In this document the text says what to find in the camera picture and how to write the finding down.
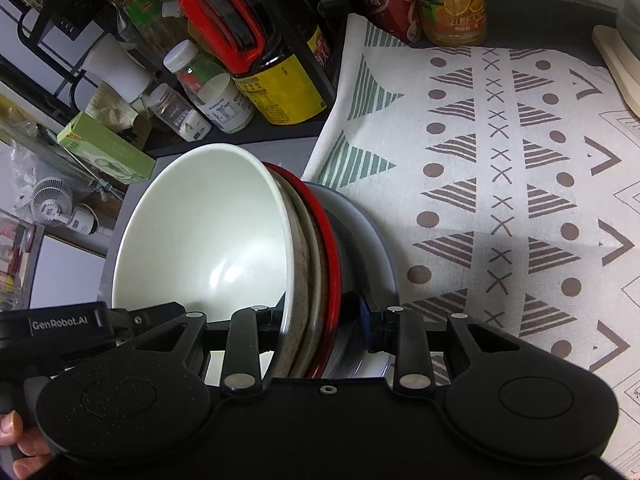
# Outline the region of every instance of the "screw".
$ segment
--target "screw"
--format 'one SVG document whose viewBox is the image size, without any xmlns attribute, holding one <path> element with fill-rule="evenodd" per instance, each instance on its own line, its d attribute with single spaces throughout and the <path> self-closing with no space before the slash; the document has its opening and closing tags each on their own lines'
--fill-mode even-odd
<svg viewBox="0 0 640 480">
<path fill-rule="evenodd" d="M 255 384 L 255 377 L 249 374 L 231 374 L 225 377 L 225 385 L 232 390 L 246 390 Z"/>
<path fill-rule="evenodd" d="M 400 377 L 400 385 L 409 390 L 423 390 L 431 386 L 431 379 L 422 374 L 407 374 Z"/>
<path fill-rule="evenodd" d="M 338 393 L 338 388 L 330 384 L 325 384 L 324 386 L 320 386 L 320 393 L 323 395 L 335 395 Z"/>
</svg>

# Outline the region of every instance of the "human hand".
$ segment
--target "human hand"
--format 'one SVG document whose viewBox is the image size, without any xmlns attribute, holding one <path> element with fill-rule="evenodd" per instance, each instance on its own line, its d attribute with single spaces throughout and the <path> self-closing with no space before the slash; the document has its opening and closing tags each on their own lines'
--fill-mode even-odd
<svg viewBox="0 0 640 480">
<path fill-rule="evenodd" d="M 14 474 L 18 480 L 24 480 L 51 460 L 51 451 L 39 428 L 25 430 L 17 412 L 0 415 L 0 446 L 13 444 L 17 444 L 27 456 L 14 462 Z"/>
</svg>

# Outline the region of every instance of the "white cloth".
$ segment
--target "white cloth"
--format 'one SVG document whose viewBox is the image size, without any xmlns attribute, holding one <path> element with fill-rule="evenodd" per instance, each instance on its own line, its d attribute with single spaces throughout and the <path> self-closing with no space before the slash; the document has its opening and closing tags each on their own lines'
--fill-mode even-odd
<svg viewBox="0 0 640 480">
<path fill-rule="evenodd" d="M 372 217 L 406 306 L 466 312 L 605 380 L 620 420 L 604 458 L 640 478 L 639 162 L 640 122 L 606 69 L 410 49 L 352 15 L 303 177 Z"/>
</svg>

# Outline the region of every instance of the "green box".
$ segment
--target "green box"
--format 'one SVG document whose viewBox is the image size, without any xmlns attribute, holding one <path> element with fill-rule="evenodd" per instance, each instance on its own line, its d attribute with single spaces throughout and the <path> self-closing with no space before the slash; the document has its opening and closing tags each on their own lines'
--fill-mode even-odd
<svg viewBox="0 0 640 480">
<path fill-rule="evenodd" d="M 150 156 L 84 112 L 58 134 L 58 144 L 123 184 L 149 180 L 156 165 Z"/>
</svg>

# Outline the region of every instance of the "red handle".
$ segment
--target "red handle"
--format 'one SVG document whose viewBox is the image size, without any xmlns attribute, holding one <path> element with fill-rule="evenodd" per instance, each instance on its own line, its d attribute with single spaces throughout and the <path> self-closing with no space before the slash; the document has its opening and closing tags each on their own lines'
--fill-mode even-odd
<svg viewBox="0 0 640 480">
<path fill-rule="evenodd" d="M 249 50 L 240 50 L 238 42 L 229 30 L 224 19 L 206 0 L 178 0 L 187 18 L 198 29 L 202 37 L 210 44 L 220 60 L 233 74 L 243 74 L 262 54 L 266 40 L 260 25 L 248 9 L 244 0 L 228 0 L 232 7 L 244 19 L 251 31 L 256 46 Z"/>
</svg>

